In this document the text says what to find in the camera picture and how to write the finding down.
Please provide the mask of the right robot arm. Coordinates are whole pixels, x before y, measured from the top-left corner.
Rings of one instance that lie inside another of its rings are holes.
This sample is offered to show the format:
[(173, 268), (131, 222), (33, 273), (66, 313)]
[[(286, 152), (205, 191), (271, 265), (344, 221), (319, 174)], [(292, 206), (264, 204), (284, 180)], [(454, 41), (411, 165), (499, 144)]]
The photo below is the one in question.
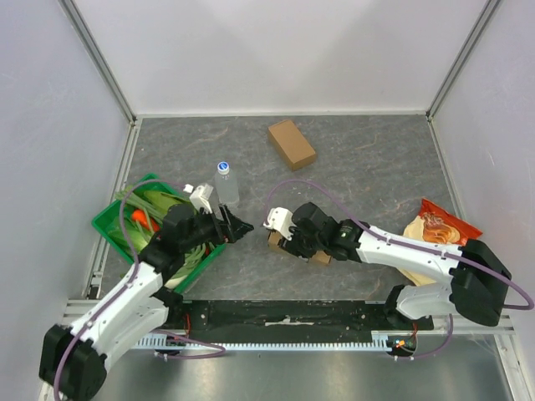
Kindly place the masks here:
[(428, 315), (457, 312), (495, 327), (504, 308), (511, 273), (482, 241), (465, 245), (411, 240), (350, 219), (336, 221), (309, 202), (283, 220), (282, 249), (309, 259), (322, 251), (337, 261), (381, 264), (432, 280), (420, 287), (394, 287), (383, 307), (392, 328)]

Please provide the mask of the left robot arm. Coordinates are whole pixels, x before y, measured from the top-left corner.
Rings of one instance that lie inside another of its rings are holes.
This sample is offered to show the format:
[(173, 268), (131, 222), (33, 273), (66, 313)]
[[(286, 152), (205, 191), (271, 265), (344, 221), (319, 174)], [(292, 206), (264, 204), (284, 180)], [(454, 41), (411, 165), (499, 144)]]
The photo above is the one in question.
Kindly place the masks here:
[(166, 283), (184, 266), (186, 254), (208, 243), (234, 243), (254, 229), (225, 205), (219, 209), (216, 217), (185, 204), (171, 207), (123, 279), (82, 317), (45, 333), (38, 375), (53, 387), (55, 399), (91, 400), (111, 368), (146, 334), (181, 324), (182, 296)]

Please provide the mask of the brown cardboard box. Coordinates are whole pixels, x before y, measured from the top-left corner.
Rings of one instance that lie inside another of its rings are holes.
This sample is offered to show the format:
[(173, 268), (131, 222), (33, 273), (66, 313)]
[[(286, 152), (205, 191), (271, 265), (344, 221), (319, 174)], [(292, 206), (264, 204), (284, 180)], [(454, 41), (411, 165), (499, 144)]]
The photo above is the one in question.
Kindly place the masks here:
[(292, 120), (269, 126), (267, 137), (291, 171), (311, 165), (317, 159), (313, 146)]

